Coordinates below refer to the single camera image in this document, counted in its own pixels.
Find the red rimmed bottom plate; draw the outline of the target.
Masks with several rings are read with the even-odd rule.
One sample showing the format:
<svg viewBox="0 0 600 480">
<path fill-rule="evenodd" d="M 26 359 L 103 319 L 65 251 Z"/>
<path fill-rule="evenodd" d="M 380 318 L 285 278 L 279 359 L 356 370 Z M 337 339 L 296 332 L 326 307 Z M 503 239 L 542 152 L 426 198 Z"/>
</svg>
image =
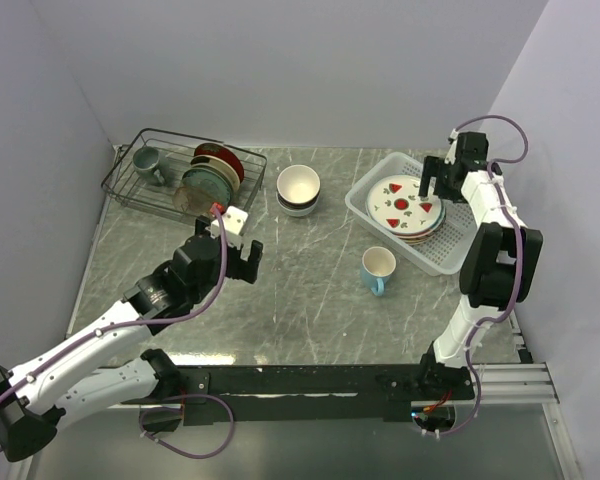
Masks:
<svg viewBox="0 0 600 480">
<path fill-rule="evenodd" d="M 437 233 L 445 221 L 445 208 L 425 202 L 409 209 L 373 210 L 370 217 L 386 232 L 406 243 L 422 243 Z"/>
</svg>

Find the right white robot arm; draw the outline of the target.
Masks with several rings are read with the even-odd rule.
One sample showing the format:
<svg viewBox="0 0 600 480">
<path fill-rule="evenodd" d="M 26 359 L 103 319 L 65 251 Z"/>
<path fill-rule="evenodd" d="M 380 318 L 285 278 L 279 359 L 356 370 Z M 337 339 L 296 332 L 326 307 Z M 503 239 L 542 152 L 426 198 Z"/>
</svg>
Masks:
<svg viewBox="0 0 600 480">
<path fill-rule="evenodd" d="M 459 398 L 471 386 L 475 350 L 526 299 L 543 245 L 509 199 L 498 163 L 487 159 L 486 135 L 453 131 L 449 142 L 445 157 L 425 159 L 419 189 L 467 204 L 477 230 L 459 273 L 458 307 L 421 358 L 418 389 L 432 399 Z"/>
</svg>

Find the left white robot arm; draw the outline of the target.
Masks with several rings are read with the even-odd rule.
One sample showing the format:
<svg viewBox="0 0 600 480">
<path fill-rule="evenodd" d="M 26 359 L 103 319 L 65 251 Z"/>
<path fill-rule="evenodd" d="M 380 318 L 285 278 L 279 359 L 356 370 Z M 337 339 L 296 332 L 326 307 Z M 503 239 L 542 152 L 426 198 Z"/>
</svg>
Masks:
<svg viewBox="0 0 600 480">
<path fill-rule="evenodd" d="M 248 259 L 242 259 L 247 219 L 246 212 L 231 207 L 212 222 L 198 220 L 194 235 L 172 259 L 91 324 L 28 362 L 0 366 L 0 453 L 7 461 L 36 454 L 59 430 L 113 404 L 174 397 L 179 371 L 161 351 L 113 370 L 103 365 L 119 351 L 205 312 L 225 279 L 256 281 L 263 245 L 253 242 Z"/>
</svg>

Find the white watermelon pattern plate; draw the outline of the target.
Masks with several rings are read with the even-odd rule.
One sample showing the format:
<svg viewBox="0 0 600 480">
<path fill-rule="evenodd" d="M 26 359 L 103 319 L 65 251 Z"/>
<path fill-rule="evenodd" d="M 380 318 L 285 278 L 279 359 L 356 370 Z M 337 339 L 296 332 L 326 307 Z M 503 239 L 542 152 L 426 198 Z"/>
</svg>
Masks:
<svg viewBox="0 0 600 480">
<path fill-rule="evenodd" d="M 435 230 L 444 220 L 442 201 L 429 193 L 420 196 L 420 179 L 411 175 L 382 178 L 369 190 L 365 208 L 381 228 L 402 238 L 416 238 Z"/>
</svg>

